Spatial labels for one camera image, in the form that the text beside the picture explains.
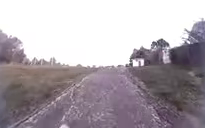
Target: overcast sky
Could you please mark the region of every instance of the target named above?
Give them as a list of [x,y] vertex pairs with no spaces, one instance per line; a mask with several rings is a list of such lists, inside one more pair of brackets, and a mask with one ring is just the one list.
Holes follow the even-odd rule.
[[29,58],[76,65],[118,65],[134,48],[205,19],[205,0],[0,0],[0,28],[23,41]]

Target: treeline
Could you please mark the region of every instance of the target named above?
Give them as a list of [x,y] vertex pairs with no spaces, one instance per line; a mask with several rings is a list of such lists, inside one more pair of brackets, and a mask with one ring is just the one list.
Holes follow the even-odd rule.
[[55,57],[51,57],[49,61],[44,58],[32,60],[26,57],[24,53],[22,41],[11,35],[7,35],[0,30],[0,64],[25,64],[25,65],[63,65],[56,61]]
[[37,59],[34,57],[32,60],[29,60],[28,58],[24,58],[23,64],[25,65],[52,65],[52,66],[69,66],[65,64],[61,64],[60,62],[57,62],[55,57],[51,57],[49,61],[45,60],[44,58]]
[[168,49],[170,44],[163,38],[153,41],[151,48],[134,49],[130,56],[129,64],[126,66],[133,66],[133,59],[144,58],[145,65],[161,64],[163,63],[163,51]]
[[202,67],[205,64],[205,20],[195,23],[188,34],[184,44],[170,50],[173,64],[182,66]]
[[25,57],[21,40],[0,30],[0,63],[22,63]]
[[129,65],[132,66],[132,59],[144,58],[145,65],[162,64],[163,55],[168,52],[171,63],[182,66],[199,66],[205,63],[205,20],[196,22],[192,30],[184,30],[187,34],[183,38],[183,43],[179,47],[169,49],[169,43],[164,39],[159,39],[151,43],[150,49],[141,47],[134,49],[130,56]]

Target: roadside grass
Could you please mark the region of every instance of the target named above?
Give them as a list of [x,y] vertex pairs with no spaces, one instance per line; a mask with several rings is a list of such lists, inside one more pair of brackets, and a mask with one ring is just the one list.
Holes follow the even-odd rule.
[[4,87],[7,122],[14,122],[96,68],[51,66],[0,66],[0,86]]
[[199,107],[201,81],[190,75],[188,69],[175,65],[156,65],[129,68],[143,81],[148,91],[164,99],[179,111],[195,113]]

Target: road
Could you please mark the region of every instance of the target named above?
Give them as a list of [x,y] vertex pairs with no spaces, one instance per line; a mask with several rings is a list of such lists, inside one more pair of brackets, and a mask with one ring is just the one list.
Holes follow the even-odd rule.
[[85,77],[18,128],[166,128],[125,68]]

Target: white house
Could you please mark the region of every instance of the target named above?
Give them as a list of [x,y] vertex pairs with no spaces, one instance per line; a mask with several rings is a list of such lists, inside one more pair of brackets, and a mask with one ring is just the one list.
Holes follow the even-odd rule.
[[139,66],[144,66],[145,61],[144,58],[135,58],[132,59],[133,67],[139,67]]

